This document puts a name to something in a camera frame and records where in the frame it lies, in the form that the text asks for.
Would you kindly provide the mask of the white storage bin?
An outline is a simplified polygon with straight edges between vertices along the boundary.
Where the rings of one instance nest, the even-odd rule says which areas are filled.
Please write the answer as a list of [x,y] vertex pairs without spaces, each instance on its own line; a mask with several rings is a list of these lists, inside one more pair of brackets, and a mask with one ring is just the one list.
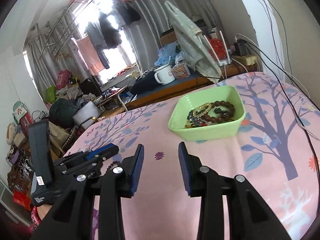
[[93,102],[89,101],[79,109],[73,116],[73,120],[78,127],[83,129],[88,129],[89,126],[95,123],[95,120],[99,118],[102,114],[101,109],[99,109]]

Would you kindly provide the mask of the small folding table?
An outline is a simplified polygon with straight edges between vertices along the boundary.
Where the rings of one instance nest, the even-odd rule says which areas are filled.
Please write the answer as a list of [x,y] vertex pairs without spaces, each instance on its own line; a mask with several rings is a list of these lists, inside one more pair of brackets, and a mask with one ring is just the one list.
[[104,110],[105,110],[104,105],[105,105],[107,102],[113,100],[113,101],[116,102],[116,104],[118,105],[118,107],[123,107],[123,109],[124,109],[126,112],[128,112],[129,110],[127,109],[125,103],[124,103],[124,102],[122,101],[122,99],[120,98],[120,94],[121,94],[122,92],[124,92],[125,89],[127,89],[127,86],[119,89],[118,91],[116,91],[116,92],[113,93],[112,95],[108,96],[108,97],[105,98],[104,100],[101,100],[99,103],[96,103],[95,105],[96,105],[99,109],[101,109],[102,111],[104,111]]

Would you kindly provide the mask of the dark green bag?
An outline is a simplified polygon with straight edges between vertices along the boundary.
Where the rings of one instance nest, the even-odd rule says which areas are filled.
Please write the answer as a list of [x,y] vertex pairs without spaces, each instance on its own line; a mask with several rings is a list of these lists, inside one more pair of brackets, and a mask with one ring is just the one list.
[[71,101],[58,99],[52,104],[49,110],[49,119],[55,124],[72,124],[73,116],[77,111],[78,108]]

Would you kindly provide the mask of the pink deer print bedsheet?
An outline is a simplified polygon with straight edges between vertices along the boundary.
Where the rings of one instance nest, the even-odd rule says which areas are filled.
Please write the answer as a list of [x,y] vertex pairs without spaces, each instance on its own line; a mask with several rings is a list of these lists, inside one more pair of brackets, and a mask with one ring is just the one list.
[[110,145],[94,239],[301,239],[319,212],[319,108],[260,72],[97,122],[67,154]]

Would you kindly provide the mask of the wooden desk blue top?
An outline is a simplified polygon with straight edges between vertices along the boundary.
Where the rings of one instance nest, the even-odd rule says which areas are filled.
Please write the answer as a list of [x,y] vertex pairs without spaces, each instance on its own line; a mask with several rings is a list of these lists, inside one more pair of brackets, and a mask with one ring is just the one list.
[[161,85],[154,90],[136,95],[130,102],[126,104],[128,110],[147,106],[152,103],[161,102],[176,96],[189,93],[193,90],[212,85],[213,82],[198,72],[193,72],[185,79],[175,80],[167,85]]

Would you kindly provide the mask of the dark navy folded clothes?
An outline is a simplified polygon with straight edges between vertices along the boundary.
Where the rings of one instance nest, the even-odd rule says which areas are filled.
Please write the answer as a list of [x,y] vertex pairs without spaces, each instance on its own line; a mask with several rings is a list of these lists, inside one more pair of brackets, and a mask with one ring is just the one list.
[[160,86],[160,84],[155,79],[155,72],[150,71],[146,75],[136,80],[130,90],[130,93],[132,95],[139,95],[148,91],[152,91],[158,86]]

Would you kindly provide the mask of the pink plastic bag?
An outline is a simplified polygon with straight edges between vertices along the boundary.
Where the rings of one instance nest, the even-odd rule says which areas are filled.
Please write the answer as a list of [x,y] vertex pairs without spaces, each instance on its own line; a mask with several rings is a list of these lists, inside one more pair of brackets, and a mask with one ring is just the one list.
[[63,89],[67,85],[71,75],[72,74],[69,70],[60,71],[58,73],[57,80],[56,80],[56,85],[55,85],[56,89],[57,90]]

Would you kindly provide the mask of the pink hanging garment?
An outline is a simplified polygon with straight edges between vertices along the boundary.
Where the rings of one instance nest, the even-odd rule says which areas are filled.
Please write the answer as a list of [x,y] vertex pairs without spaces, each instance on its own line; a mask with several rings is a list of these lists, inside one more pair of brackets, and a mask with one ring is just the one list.
[[105,69],[88,36],[79,40],[72,38],[72,41],[76,45],[78,53],[84,62],[84,70],[90,72],[93,76],[97,76]]

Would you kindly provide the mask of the white enamel mug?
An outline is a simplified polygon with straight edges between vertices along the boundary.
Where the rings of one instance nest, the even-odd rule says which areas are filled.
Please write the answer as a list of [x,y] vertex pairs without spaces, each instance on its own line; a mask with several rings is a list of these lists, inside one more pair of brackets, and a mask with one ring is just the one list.
[[166,64],[158,67],[155,70],[154,78],[160,85],[167,85],[175,81],[175,77],[172,73],[171,65]]

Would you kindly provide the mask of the bagged round crackers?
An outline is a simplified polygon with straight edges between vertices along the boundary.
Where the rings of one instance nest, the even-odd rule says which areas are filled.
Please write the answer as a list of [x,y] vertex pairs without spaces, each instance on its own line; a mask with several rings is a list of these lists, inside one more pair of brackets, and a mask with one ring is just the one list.
[[185,79],[190,76],[186,52],[180,51],[176,55],[175,64],[171,69],[176,79]]

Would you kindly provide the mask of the dark hanging jacket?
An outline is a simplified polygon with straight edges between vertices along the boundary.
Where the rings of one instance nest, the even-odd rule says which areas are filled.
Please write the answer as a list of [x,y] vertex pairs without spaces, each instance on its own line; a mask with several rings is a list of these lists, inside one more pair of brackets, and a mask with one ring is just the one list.
[[121,35],[117,29],[112,27],[107,15],[103,12],[99,12],[99,23],[107,49],[117,48],[122,43]]

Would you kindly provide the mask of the light blue clothes pile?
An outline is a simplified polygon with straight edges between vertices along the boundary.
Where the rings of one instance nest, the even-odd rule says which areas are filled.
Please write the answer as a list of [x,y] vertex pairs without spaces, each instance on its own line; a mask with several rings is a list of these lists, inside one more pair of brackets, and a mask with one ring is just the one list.
[[154,66],[160,67],[166,64],[173,65],[175,63],[175,57],[180,51],[180,45],[177,41],[165,45],[159,50],[158,59],[154,63]]

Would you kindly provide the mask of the cardboard box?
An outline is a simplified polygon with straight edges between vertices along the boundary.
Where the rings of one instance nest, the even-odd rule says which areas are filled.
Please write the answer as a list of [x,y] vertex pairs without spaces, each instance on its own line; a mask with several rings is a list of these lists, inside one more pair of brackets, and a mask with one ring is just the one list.
[[174,31],[166,34],[166,35],[163,35],[160,39],[160,42],[163,46],[166,46],[168,44],[171,44],[171,43],[174,43],[177,41],[177,37],[176,37],[176,34]]

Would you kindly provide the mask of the grey dotted cloth cover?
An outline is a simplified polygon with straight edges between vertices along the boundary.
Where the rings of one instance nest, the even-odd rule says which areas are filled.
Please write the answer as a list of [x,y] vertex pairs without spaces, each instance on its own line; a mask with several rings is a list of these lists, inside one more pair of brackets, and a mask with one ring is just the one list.
[[212,83],[218,83],[222,77],[221,69],[209,52],[209,45],[202,35],[202,30],[169,1],[164,2],[164,7],[178,44],[186,53],[188,66]]

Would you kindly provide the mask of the black power adapter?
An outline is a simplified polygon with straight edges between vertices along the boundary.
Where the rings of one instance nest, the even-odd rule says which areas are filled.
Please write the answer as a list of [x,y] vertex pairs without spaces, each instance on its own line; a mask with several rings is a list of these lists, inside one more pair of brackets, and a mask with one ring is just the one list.
[[234,42],[235,55],[237,56],[246,56],[247,49],[244,42],[236,41]]

